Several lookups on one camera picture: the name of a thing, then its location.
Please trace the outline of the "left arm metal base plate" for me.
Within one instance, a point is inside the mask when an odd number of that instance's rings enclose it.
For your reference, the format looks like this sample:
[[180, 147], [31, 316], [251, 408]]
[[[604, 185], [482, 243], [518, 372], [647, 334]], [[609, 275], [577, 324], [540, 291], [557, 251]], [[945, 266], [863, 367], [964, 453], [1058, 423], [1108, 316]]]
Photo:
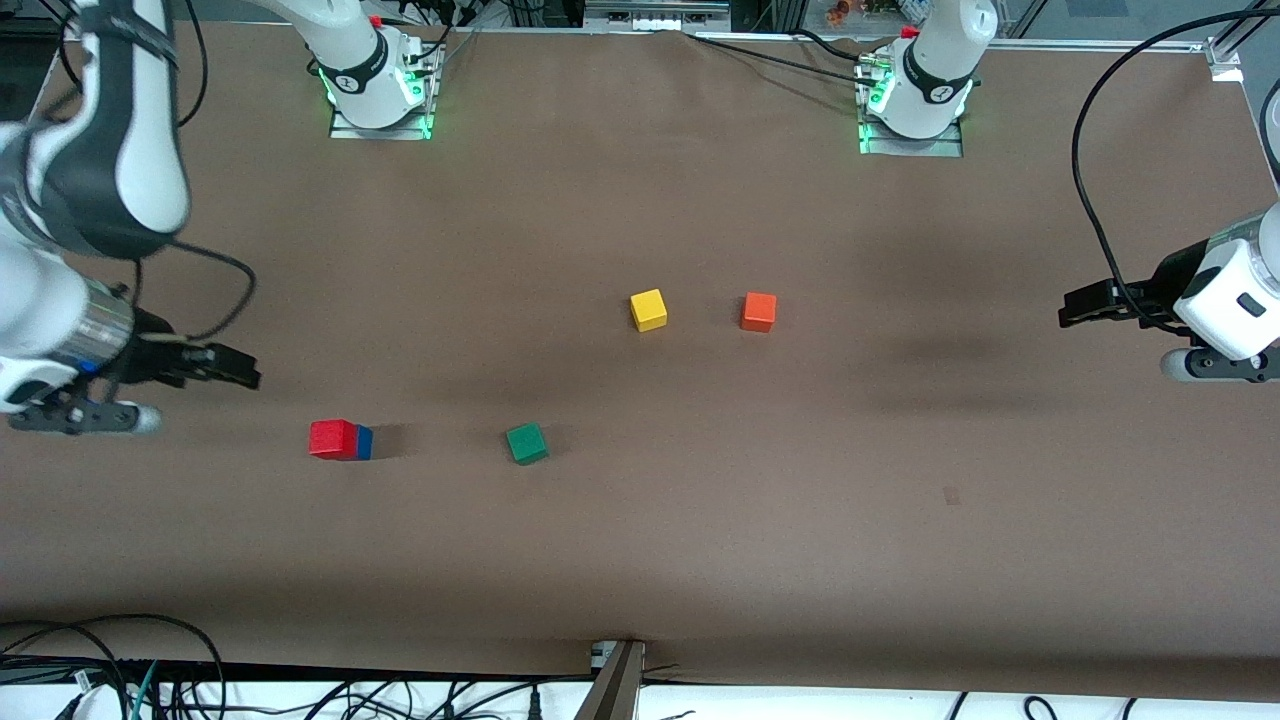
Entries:
[[858, 143], [861, 154], [899, 158], [961, 158], [963, 132], [960, 120], [954, 118], [948, 128], [932, 138], [910, 138], [892, 131], [878, 110], [895, 87], [890, 56], [884, 53], [859, 56], [855, 77], [870, 79], [860, 87], [858, 97]]

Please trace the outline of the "red cube block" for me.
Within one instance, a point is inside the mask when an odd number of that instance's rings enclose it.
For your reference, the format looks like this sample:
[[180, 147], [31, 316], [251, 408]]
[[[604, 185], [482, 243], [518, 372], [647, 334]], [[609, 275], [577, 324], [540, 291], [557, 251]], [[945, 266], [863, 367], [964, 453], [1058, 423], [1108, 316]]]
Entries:
[[349, 461], [358, 457], [358, 427], [346, 419], [323, 419], [308, 428], [308, 455], [321, 460]]

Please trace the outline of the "green cube block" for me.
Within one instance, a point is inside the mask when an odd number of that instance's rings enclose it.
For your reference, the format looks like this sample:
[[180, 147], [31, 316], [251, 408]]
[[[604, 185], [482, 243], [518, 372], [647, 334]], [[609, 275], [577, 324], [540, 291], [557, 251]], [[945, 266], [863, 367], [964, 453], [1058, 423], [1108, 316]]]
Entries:
[[539, 462], [550, 455], [547, 437], [535, 421], [508, 429], [506, 441], [512, 460], [520, 466]]

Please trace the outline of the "brown table cover sheet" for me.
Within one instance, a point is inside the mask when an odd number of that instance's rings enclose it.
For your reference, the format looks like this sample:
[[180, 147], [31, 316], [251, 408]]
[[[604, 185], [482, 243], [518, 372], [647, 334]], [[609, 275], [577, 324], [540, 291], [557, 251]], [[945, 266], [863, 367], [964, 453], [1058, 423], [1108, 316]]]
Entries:
[[[570, 674], [634, 637], [684, 680], [1280, 698], [1280, 383], [1057, 324], [1106, 273], [1069, 147], [1111, 54], [987, 53], [946, 159], [861, 154], [846, 85], [668, 33], [452, 38], [431, 140], [337, 140], [293, 29], [205, 33], [184, 237], [259, 273], [223, 338], [261, 387], [133, 389], [147, 437], [0, 423], [0, 619], [163, 612], [232, 662]], [[334, 418], [371, 460], [308, 455]]]

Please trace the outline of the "silver aluminium frame bracket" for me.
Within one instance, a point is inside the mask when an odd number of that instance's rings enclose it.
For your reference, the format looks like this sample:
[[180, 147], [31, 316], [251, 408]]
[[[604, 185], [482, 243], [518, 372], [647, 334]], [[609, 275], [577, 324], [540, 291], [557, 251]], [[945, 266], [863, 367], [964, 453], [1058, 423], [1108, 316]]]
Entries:
[[730, 0], [584, 0], [582, 27], [603, 32], [731, 32]]

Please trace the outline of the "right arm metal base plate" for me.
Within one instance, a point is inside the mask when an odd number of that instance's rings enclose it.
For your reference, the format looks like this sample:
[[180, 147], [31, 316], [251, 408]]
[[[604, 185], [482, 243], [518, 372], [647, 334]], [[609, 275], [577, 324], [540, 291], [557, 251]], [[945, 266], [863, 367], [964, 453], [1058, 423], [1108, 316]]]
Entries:
[[407, 140], [433, 137], [445, 47], [408, 37], [399, 58], [366, 83], [362, 94], [344, 94], [324, 79], [332, 106], [333, 138]]

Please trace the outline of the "aluminium frame corner strut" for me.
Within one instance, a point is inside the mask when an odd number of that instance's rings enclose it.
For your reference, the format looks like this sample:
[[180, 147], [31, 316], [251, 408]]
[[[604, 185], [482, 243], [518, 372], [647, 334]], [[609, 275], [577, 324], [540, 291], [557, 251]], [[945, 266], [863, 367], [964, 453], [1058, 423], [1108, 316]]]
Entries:
[[1204, 55], [1215, 82], [1242, 82], [1242, 49], [1260, 37], [1262, 28], [1271, 20], [1280, 20], [1280, 0], [1251, 0], [1244, 9], [1233, 12], [1228, 20], [1220, 20], [1219, 28], [1207, 38]]

